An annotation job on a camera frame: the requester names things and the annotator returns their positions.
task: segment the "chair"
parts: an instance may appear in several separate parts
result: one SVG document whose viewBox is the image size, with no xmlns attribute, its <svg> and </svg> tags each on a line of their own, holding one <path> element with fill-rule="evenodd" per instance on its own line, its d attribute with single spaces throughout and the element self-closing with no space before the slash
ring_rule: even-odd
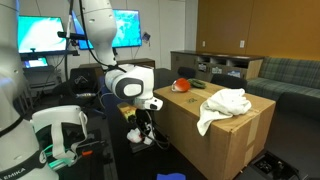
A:
<svg viewBox="0 0 320 180">
<path fill-rule="evenodd" d="M 94 68 L 71 69 L 68 83 L 61 83 L 52 91 L 53 94 L 60 95 L 59 105 L 78 105 L 85 113 L 93 112 L 105 118 L 103 112 L 93 107 L 96 97 L 79 98 L 76 96 L 76 94 L 98 92 L 98 79 Z"/>
<path fill-rule="evenodd" d="M 178 74 L 180 77 L 183 77 L 186 79 L 195 78 L 196 77 L 196 70 L 193 68 L 181 66 L 178 69 Z"/>
<path fill-rule="evenodd" d="M 227 74 L 214 74 L 210 82 L 230 89 L 247 88 L 247 80 Z"/>
</svg>

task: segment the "wall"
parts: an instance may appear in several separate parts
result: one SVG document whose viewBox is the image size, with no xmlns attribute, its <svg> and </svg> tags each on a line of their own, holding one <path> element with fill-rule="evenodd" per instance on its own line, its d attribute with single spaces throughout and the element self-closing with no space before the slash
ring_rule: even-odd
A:
<svg viewBox="0 0 320 180">
<path fill-rule="evenodd" d="M 201 0 L 196 49 L 320 60 L 319 7 L 317 0 Z"/>
<path fill-rule="evenodd" d="M 143 43 L 141 47 L 118 48 L 116 59 L 150 58 L 156 61 L 157 68 L 171 68 L 170 51 L 184 49 L 185 45 L 185 0 L 111 0 L 111 4 L 114 9 L 139 10 L 141 33 L 151 35 L 150 43 Z M 20 5 L 21 15 L 58 16 L 62 18 L 64 28 L 67 27 L 67 0 L 21 0 Z M 79 50 L 79 54 L 68 56 L 69 70 L 80 64 L 95 63 L 89 51 Z M 51 56 L 48 60 L 57 65 L 62 58 L 62 55 Z"/>
<path fill-rule="evenodd" d="M 185 50 L 196 50 L 198 0 L 186 0 Z"/>
</svg>

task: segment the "white towel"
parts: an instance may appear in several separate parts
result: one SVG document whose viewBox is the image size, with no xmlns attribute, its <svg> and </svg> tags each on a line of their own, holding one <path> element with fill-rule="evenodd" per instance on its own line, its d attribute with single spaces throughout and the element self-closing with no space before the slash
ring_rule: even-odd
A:
<svg viewBox="0 0 320 180">
<path fill-rule="evenodd" d="M 244 93 L 244 89 L 222 89 L 203 102 L 197 123 L 200 135 L 205 135 L 214 120 L 245 114 L 251 108 L 251 103 L 243 97 Z"/>
</svg>

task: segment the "white cloth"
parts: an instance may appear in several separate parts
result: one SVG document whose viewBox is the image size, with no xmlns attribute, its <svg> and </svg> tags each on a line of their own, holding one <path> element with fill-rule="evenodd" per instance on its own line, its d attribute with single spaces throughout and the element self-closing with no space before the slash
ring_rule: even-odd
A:
<svg viewBox="0 0 320 180">
<path fill-rule="evenodd" d="M 197 123 L 200 135 L 205 135 L 214 120 L 245 114 L 251 108 L 251 103 L 243 97 L 244 93 L 244 89 L 222 89 L 203 102 Z"/>
<path fill-rule="evenodd" d="M 138 128 L 131 129 L 130 132 L 128 132 L 127 134 L 127 139 L 133 143 L 139 143 L 142 140 L 140 135 L 141 134 Z"/>
</svg>

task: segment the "brown wall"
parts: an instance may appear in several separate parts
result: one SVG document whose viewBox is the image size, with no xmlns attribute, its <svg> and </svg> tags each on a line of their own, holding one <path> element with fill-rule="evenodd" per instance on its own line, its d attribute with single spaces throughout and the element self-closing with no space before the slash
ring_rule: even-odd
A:
<svg viewBox="0 0 320 180">
<path fill-rule="evenodd" d="M 320 60 L 319 9 L 320 0 L 199 0 L 197 50 Z"/>
</svg>

